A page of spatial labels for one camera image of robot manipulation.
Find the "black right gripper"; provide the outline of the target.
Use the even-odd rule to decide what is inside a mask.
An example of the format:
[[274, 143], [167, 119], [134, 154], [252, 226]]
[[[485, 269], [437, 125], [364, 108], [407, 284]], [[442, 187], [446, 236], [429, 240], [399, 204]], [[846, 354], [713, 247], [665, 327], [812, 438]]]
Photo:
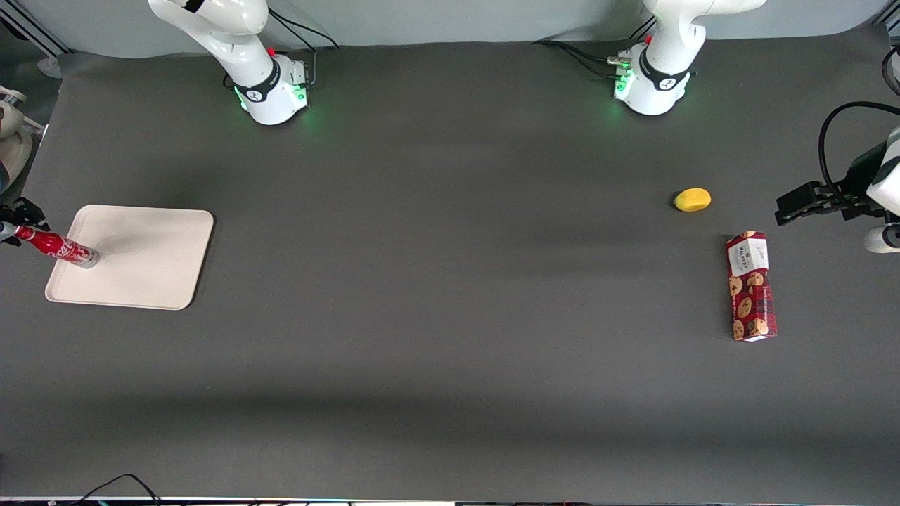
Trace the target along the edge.
[[[13, 226], [31, 226], [41, 231], [49, 230], [46, 216], [41, 208], [24, 197], [14, 199], [9, 205], [2, 204], [0, 220], [1, 227], [12, 224]], [[14, 236], [3, 237], [1, 243], [20, 247], [20, 239]]]

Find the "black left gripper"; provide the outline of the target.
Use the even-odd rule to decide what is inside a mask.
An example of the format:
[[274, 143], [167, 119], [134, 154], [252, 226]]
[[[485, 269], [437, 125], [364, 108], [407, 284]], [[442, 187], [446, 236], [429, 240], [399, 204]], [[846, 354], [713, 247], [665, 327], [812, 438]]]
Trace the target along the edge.
[[819, 181], [810, 181], [778, 197], [776, 224], [785, 226], [800, 218], [835, 212], [839, 212], [844, 220], [853, 220], [859, 216], [888, 220], [887, 209], [867, 196], [867, 189], [880, 170], [886, 150], [886, 141], [869, 148], [864, 154], [852, 160], [845, 177], [840, 181], [833, 180], [828, 173], [822, 150], [821, 162], [826, 185]]

